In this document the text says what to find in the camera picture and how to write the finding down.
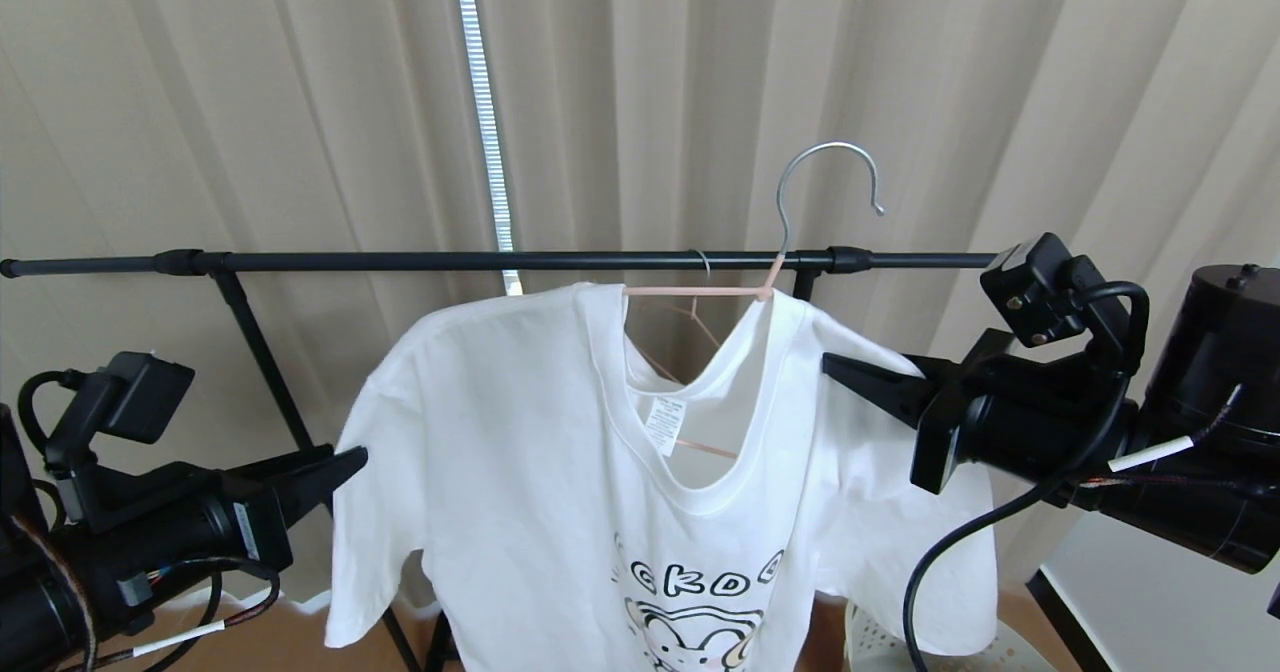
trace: white basket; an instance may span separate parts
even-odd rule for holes
[[[1018,632],[1000,623],[996,640],[978,654],[924,654],[929,672],[1055,672]],[[852,604],[845,613],[845,660],[850,672],[913,672],[906,644]]]

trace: hanger bar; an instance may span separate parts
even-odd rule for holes
[[[707,252],[719,270],[768,270],[777,252]],[[986,268],[995,253],[872,252],[828,247],[787,252],[783,270],[833,275],[877,268]],[[192,276],[228,273],[466,273],[499,270],[703,270],[696,252],[273,252],[173,250],[151,257],[4,259],[0,275],[159,273]]]

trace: clothing rack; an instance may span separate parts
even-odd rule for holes
[[[257,323],[238,273],[470,273],[503,270],[627,271],[627,270],[768,270],[777,252],[316,252],[237,253],[173,250],[151,257],[4,259],[0,275],[97,275],[157,273],[173,276],[211,276],[248,344],[253,361],[284,417],[298,449],[315,447],[302,413],[289,393],[270,344]],[[790,252],[783,270],[796,273],[792,297],[809,300],[819,275],[849,275],[867,270],[905,268],[986,268],[995,253],[883,253],[856,247]],[[383,625],[396,644],[404,667],[417,672],[417,659],[404,630],[388,608]],[[458,659],[449,621],[442,613],[428,646],[425,672],[443,672],[444,663]]]

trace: t-shirt sleeve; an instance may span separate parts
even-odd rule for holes
[[[384,367],[366,381],[338,440],[339,452],[364,445],[369,462],[333,495],[330,648],[372,627],[396,595],[406,557],[428,540],[420,393],[410,366]]]
[[[911,367],[890,349],[867,352],[841,353]],[[897,361],[882,358],[886,353]],[[941,495],[911,485],[915,431],[836,381],[820,385],[819,435],[838,452],[826,470],[831,495],[819,531],[819,590],[849,599],[901,639],[902,596],[915,563],[956,526],[991,509],[989,477],[978,463],[964,463]],[[986,649],[996,635],[997,595],[988,527],[942,554],[925,575],[914,617],[920,648],[943,655]]]

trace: neckline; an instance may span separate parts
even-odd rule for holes
[[[721,348],[712,356],[707,367],[687,385],[675,385],[667,381],[668,389],[640,389],[635,387],[637,376],[627,361],[625,323],[627,297],[625,285],[593,285],[591,294],[599,294],[595,303],[585,303],[591,361],[604,398],[605,413],[611,430],[632,453],[640,458],[650,480],[658,485],[662,494],[676,507],[689,513],[708,515],[727,506],[741,490],[751,471],[758,466],[764,447],[764,430],[773,407],[773,393],[777,388],[782,347],[782,317],[790,298],[773,293],[771,298],[754,300],[746,312],[736,321],[733,330],[724,338]],[[762,317],[764,330],[758,330]],[[744,360],[755,349],[763,335],[764,358],[759,388],[755,389],[755,406],[750,422],[742,436],[737,458],[724,475],[703,488],[689,488],[681,484],[671,472],[667,458],[649,442],[648,431],[640,413],[631,403],[631,394],[643,397],[663,397],[694,401],[719,389],[741,367]]]

